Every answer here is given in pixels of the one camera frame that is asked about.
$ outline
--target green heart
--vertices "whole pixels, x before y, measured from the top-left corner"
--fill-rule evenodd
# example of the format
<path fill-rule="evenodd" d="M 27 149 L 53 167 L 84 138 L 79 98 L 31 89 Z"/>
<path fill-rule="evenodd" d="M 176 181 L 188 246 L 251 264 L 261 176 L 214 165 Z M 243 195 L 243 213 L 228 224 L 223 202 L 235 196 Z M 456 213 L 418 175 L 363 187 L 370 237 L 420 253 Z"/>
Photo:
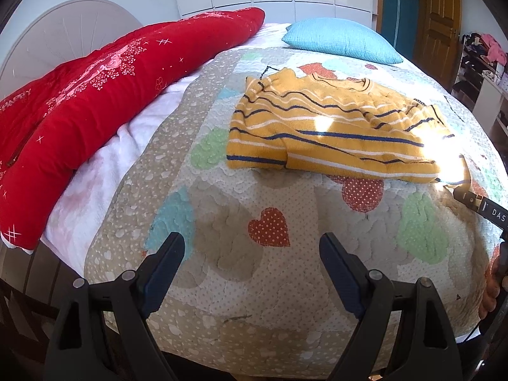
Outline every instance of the green heart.
<path fill-rule="evenodd" d="M 253 52 L 253 53 L 246 53 L 242 56 L 242 60 L 257 60 L 257 59 L 262 59 L 263 56 L 260 54 L 260 53 L 257 53 L 257 52 Z"/>
<path fill-rule="evenodd" d="M 435 216 L 426 193 L 412 193 L 402 207 L 397 245 L 428 264 L 438 264 L 448 254 L 448 237 Z"/>
<path fill-rule="evenodd" d="M 191 150 L 191 165 L 197 169 L 211 169 L 225 159 L 229 131 L 215 127 Z"/>
<path fill-rule="evenodd" d="M 487 191 L 493 197 L 493 200 L 499 202 L 502 198 L 502 186 L 494 170 L 483 169 L 485 178 L 487 180 Z"/>

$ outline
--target blue pillow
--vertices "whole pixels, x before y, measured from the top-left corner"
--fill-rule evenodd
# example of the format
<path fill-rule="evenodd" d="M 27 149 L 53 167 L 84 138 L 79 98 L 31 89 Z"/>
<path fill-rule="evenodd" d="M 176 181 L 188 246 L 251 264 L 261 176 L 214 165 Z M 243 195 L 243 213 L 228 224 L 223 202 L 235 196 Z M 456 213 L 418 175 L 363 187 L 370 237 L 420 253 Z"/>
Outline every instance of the blue pillow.
<path fill-rule="evenodd" d="M 355 57 L 380 64 L 402 63 L 399 53 L 381 35 L 343 18 L 309 18 L 291 24 L 283 42 L 294 49 Z"/>

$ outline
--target white headboard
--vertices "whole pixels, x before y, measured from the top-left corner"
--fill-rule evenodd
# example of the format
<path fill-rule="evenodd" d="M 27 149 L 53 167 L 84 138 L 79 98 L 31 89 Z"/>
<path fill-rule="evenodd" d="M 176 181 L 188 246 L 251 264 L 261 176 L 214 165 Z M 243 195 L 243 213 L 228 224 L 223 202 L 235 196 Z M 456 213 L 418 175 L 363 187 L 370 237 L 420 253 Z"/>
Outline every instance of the white headboard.
<path fill-rule="evenodd" d="M 141 27 L 107 0 L 70 0 L 46 11 L 20 35 L 0 67 L 0 99 L 66 61 Z"/>

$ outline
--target red pillow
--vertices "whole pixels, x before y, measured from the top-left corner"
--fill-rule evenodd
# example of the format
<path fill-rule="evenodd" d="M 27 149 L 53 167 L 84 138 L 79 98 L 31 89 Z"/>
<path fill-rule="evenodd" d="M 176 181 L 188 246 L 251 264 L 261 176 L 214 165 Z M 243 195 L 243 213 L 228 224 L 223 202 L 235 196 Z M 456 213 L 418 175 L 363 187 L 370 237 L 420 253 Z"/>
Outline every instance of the red pillow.
<path fill-rule="evenodd" d="M 258 8 L 150 25 L 58 66 L 0 103 L 0 231 L 34 249 L 78 167 L 169 84 L 263 24 Z"/>

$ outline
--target blue gripper pad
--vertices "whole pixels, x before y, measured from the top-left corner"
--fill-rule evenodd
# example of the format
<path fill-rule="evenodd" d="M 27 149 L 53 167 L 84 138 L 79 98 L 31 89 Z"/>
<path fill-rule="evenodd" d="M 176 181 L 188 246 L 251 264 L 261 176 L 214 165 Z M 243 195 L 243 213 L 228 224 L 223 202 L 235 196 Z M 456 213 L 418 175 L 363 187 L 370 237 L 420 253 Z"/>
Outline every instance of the blue gripper pad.
<path fill-rule="evenodd" d="M 184 259 L 185 240 L 172 232 L 157 253 L 145 258 L 138 268 L 138 290 L 143 294 L 141 316 L 147 319 L 161 307 L 162 301 L 173 282 L 180 263 Z"/>
<path fill-rule="evenodd" d="M 347 253 L 332 233 L 321 236 L 319 255 L 344 308 L 361 319 L 366 310 L 363 301 L 368 291 L 367 268 L 356 255 Z"/>

